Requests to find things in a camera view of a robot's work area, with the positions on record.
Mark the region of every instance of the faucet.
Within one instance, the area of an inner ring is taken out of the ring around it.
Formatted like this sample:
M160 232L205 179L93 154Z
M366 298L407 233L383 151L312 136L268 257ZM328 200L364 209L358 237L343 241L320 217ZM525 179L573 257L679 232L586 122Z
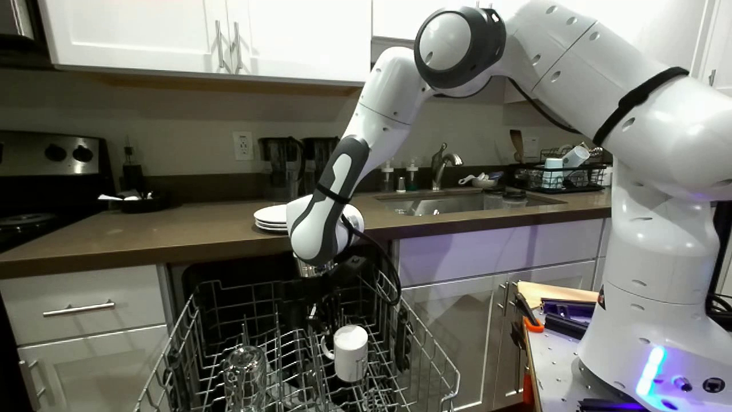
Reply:
M457 154L443 154L446 147L439 147L439 151L433 156L433 193L441 191L441 174L446 166L463 166L463 158Z

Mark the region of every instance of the upper cabinet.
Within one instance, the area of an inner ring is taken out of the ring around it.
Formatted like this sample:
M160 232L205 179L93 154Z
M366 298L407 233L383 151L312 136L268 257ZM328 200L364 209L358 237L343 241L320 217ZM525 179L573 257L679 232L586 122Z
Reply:
M700 77L732 93L732 0L710 2L710 32L703 44Z
M41 0L60 66L210 71L205 0Z
M567 8L598 19L634 44L641 52L669 66L698 75L698 49L704 35L710 0L562 0Z
M364 83L371 0L41 0L57 66Z
M235 73L364 83L371 0L229 0Z
M414 41L420 24L441 8L488 8L490 0L371 0L372 37Z

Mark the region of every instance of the lower cabinet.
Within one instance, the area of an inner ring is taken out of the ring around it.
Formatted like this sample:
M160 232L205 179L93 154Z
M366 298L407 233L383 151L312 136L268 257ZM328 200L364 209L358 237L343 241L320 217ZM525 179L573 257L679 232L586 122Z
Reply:
M131 412L167 336L164 326L19 349L44 412Z
M525 356L512 342L511 281L593 286L594 261L542 266L407 286L404 301L459 372L456 410L498 410L522 401Z
M163 266L2 279L38 412L131 412L167 338Z
M601 249L601 230L603 219L576 219L400 239L394 243L394 257L404 286L436 283L488 272L594 261Z

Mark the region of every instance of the blue light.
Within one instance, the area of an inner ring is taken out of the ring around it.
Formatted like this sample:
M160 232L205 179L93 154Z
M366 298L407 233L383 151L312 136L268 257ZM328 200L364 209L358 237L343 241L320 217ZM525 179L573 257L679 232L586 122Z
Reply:
M664 360L665 360L665 349L656 346L649 351L649 358L648 358L642 374L641 374L641 380L637 385L637 393L641 398L649 396L654 380L661 376Z

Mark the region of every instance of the cable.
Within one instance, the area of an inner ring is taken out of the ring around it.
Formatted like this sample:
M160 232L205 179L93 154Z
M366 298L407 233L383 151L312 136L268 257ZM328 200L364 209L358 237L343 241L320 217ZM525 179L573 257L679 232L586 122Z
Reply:
M511 84L528 100L528 106L536 108L549 123L554 123L554 126L559 126L559 129L562 129L562 131L567 131L567 132L576 132L576 136L579 136L576 129L573 129L573 126L554 120L542 106L537 106L537 103L520 87L520 83L515 83L512 77L507 77L507 80L511 80Z
M383 248L378 241L372 241L372 239L366 237L364 232L355 230L355 226L351 224L351 219L346 219L346 217L340 215L340 223L343 223L343 226L351 232L348 237L358 237L358 239L366 241L371 248L375 248L375 251L380 255L380 258L388 266L384 272L386 272L388 281L392 281L394 289L396 289L396 298L388 301L388 306L396 306L396 304L400 302L400 298L402 298L402 281L400 281L400 277L399 277L399 271L396 271L394 261L388 258L388 255L384 251L384 248Z

